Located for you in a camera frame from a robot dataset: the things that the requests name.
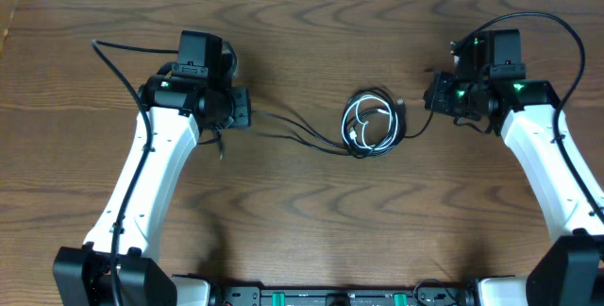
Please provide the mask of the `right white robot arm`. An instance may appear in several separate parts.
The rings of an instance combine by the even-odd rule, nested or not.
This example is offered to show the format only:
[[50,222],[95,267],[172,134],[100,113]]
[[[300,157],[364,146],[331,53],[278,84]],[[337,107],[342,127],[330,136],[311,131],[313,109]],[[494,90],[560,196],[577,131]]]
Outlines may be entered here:
[[519,161],[545,218],[551,248],[525,277],[478,278],[461,305],[600,305],[603,191],[568,130],[545,79],[529,79],[516,29],[474,32],[452,45],[456,68],[436,74],[428,111],[472,127],[487,119]]

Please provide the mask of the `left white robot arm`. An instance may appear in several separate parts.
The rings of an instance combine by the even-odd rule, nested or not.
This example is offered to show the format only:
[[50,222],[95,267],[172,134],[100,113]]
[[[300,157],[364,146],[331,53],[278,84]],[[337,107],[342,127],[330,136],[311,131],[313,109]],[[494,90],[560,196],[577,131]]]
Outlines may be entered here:
[[249,91],[235,87],[229,42],[185,30],[176,60],[140,89],[125,86],[139,113],[133,143],[109,202],[80,247],[63,246],[53,276],[65,305],[219,305],[220,293],[194,274],[159,267],[164,222],[177,181],[204,131],[251,125]]

